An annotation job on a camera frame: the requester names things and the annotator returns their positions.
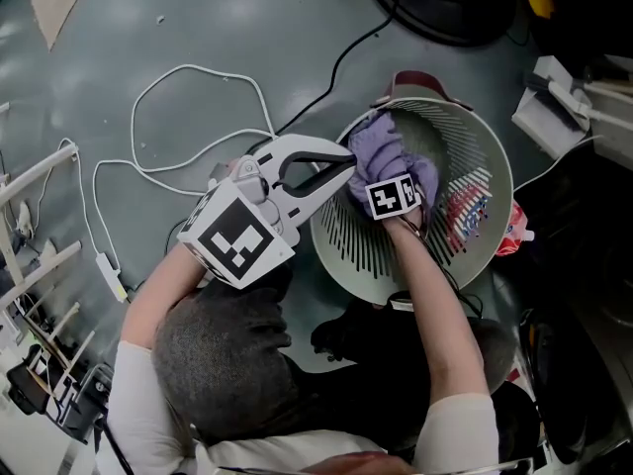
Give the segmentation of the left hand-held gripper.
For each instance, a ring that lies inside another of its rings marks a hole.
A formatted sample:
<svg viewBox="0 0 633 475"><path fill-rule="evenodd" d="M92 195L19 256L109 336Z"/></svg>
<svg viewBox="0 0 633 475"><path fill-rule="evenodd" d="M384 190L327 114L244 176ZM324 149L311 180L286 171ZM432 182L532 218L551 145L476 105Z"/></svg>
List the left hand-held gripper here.
<svg viewBox="0 0 633 475"><path fill-rule="evenodd" d="M316 171L289 182L295 163ZM177 239L216 278L244 289L295 255L298 226L348 182L355 166L355 155L336 142L278 137L210 183Z"/></svg>

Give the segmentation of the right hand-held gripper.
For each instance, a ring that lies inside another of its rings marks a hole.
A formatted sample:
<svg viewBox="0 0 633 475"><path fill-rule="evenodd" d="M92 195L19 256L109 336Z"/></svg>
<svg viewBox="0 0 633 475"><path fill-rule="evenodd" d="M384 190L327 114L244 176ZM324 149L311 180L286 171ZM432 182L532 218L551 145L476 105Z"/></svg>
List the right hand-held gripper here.
<svg viewBox="0 0 633 475"><path fill-rule="evenodd" d="M421 205L421 196L409 174L365 187L374 221L404 215Z"/></svg>

